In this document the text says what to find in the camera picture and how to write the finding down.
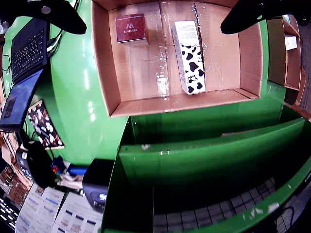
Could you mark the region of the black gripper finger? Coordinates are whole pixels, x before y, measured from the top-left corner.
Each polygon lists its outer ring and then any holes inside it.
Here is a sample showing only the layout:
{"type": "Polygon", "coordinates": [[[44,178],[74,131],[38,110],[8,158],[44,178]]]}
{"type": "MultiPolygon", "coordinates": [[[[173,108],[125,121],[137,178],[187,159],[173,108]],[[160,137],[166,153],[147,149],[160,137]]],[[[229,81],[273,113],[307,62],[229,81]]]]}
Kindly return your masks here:
{"type": "Polygon", "coordinates": [[[262,20],[293,15],[301,22],[300,0],[240,0],[225,19],[220,29],[223,34],[239,33],[262,20]]]}
{"type": "Polygon", "coordinates": [[[16,0],[14,14],[45,20],[71,34],[85,34],[87,29],[67,0],[16,0]]]}

